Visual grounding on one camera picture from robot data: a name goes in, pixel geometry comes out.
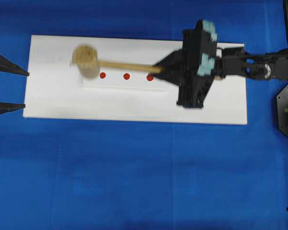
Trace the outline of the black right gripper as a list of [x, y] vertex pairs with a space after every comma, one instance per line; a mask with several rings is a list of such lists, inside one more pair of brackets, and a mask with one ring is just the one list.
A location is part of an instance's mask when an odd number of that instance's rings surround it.
[[[217, 33], [214, 23], [199, 20], [194, 29], [183, 31], [182, 49], [174, 50], [154, 65], [163, 71], [150, 75], [179, 86], [177, 105], [203, 108], [214, 81], [212, 72], [216, 64], [216, 50]], [[183, 75], [181, 71], [167, 70], [182, 64]]]

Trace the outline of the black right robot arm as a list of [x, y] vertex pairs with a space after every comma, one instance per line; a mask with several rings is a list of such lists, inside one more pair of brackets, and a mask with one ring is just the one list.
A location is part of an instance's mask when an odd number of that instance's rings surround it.
[[149, 74], [179, 88], [177, 105], [203, 108], [216, 78], [237, 75], [258, 81], [288, 81], [288, 49], [251, 55], [243, 47], [223, 48], [217, 56], [215, 25], [199, 20], [194, 29], [183, 31], [182, 48], [154, 65]]

